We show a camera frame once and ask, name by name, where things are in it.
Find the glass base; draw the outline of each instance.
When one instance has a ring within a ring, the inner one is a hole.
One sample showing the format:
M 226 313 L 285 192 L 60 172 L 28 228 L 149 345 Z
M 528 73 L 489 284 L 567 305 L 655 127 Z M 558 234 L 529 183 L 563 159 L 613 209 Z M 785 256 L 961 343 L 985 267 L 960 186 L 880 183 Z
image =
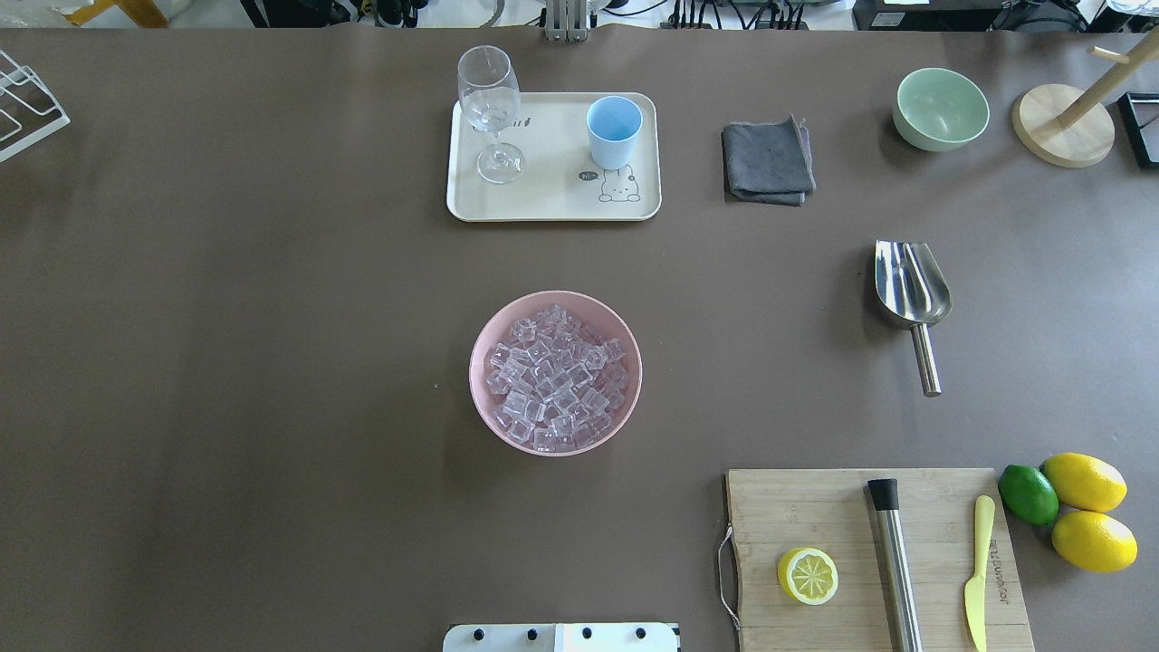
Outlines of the glass base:
M 491 183 L 510 183 L 523 174 L 523 152 L 510 142 L 483 147 L 479 153 L 479 174 Z

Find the bowl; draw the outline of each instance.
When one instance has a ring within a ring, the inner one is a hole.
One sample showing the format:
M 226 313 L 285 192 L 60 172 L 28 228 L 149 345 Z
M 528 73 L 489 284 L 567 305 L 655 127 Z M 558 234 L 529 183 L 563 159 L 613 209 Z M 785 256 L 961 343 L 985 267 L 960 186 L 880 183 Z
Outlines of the bowl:
M 498 420 L 493 415 L 493 412 L 495 412 L 495 410 L 503 404 L 505 396 L 491 394 L 490 388 L 487 384 L 487 378 L 494 371 L 490 365 L 491 352 L 494 351 L 495 345 L 506 340 L 511 336 L 512 323 L 515 323 L 517 318 L 525 316 L 534 318 L 539 312 L 547 309 L 552 303 L 559 303 L 563 307 L 563 309 L 574 314 L 583 323 L 590 323 L 593 325 L 593 328 L 600 331 L 605 340 L 611 340 L 613 338 L 619 339 L 620 346 L 624 349 L 624 358 L 620 360 L 620 364 L 627 371 L 627 386 L 621 390 L 624 394 L 624 405 L 612 412 L 612 424 L 610 430 L 606 430 L 603 435 L 596 438 L 596 440 L 591 444 L 575 450 L 541 452 L 513 441 L 510 437 L 508 437 L 506 432 L 502 426 L 500 426 Z M 624 318 L 621 318 L 615 310 L 607 307 L 599 300 L 586 294 L 581 294 L 580 292 L 547 290 L 518 298 L 505 305 L 502 309 L 496 312 L 494 316 L 491 316 L 487 324 L 483 325 L 483 330 L 479 334 L 479 338 L 475 340 L 475 346 L 471 352 L 468 379 L 471 384 L 471 397 L 475 402 L 475 409 L 479 411 L 479 417 L 482 418 L 483 423 L 487 424 L 487 427 L 490 428 L 491 432 L 500 438 L 500 440 L 532 455 L 541 457 L 567 457 L 580 453 L 586 453 L 603 445 L 607 440 L 612 439 L 612 437 L 614 437 L 615 433 L 624 427 L 624 424 L 628 420 L 628 417 L 632 416 L 632 411 L 635 410 L 636 402 L 640 398 L 640 384 L 643 380 L 643 361 L 640 358 L 640 349 L 636 345 L 635 337 L 632 336 L 628 324 L 624 322 Z
M 989 123 L 986 96 L 952 69 L 916 69 L 897 86 L 894 125 L 919 149 L 948 152 L 961 147 L 977 138 Z

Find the brown table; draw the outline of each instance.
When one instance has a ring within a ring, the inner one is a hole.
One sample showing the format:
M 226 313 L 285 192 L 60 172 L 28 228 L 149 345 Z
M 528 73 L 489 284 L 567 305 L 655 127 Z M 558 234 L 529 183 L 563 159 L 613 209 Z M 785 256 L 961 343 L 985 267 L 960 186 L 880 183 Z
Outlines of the brown table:
M 0 36 L 73 118 L 0 167 L 0 649 L 401 652 L 452 623 L 661 620 L 730 650 L 728 469 L 1073 449 L 1128 478 L 1142 552 L 1095 576 L 1013 527 L 1037 646 L 1154 650 L 1159 185 L 1121 131 L 1066 170 L 1007 118 L 1137 37 Z M 659 213 L 455 220 L 454 63 L 482 42 L 525 90 L 649 95 Z M 920 66 L 983 88 L 979 140 L 901 140 L 892 91 Z M 1124 90 L 1157 87 L 1152 66 Z M 722 126 L 790 111 L 817 192 L 732 200 Z M 941 398 L 875 309 L 876 237 L 931 242 L 953 287 Z M 545 461 L 489 434 L 466 368 L 495 309 L 555 287 L 617 308 L 647 374 L 610 445 Z

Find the lemon slice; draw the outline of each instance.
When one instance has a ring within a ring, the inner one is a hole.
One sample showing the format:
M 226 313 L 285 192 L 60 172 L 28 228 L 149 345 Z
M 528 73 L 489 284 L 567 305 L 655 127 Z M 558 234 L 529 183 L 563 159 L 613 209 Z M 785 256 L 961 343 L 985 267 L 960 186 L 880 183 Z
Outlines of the lemon slice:
M 793 600 L 824 605 L 837 593 L 837 564 L 816 548 L 794 548 L 777 563 L 777 579 Z

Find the lemon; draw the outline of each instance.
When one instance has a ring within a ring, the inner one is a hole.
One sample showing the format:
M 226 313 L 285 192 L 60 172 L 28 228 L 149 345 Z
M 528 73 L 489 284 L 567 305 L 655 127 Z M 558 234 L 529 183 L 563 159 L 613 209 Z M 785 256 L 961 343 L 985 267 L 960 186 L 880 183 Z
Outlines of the lemon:
M 1096 573 L 1122 571 L 1135 563 L 1139 544 L 1130 528 L 1098 512 L 1071 512 L 1050 534 L 1055 550 L 1079 569 Z
M 998 493 L 1007 510 L 1033 526 L 1049 526 L 1058 515 L 1055 488 L 1032 467 L 1007 467 L 998 478 Z
M 794 548 L 777 563 L 777 579 L 793 600 L 824 605 L 837 593 L 837 564 L 816 548 Z
M 1098 457 L 1063 453 L 1042 463 L 1042 474 L 1054 485 L 1058 500 L 1088 512 L 1110 512 L 1127 496 L 1127 483 L 1117 469 Z

